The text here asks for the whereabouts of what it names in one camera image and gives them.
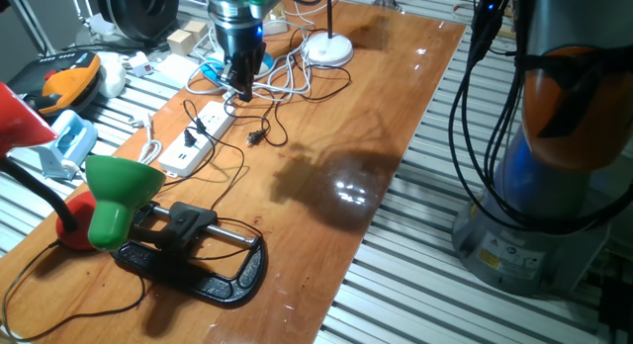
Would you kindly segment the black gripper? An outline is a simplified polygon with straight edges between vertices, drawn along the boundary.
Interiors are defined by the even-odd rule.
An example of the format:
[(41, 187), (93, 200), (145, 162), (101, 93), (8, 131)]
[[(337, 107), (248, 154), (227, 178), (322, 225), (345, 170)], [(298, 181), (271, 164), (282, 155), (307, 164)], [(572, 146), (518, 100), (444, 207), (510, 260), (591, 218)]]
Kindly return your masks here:
[(255, 76), (259, 74), (265, 54), (263, 22), (245, 20), (215, 20), (217, 41), (224, 51), (225, 67), (220, 80), (239, 93), (244, 102), (252, 100)]

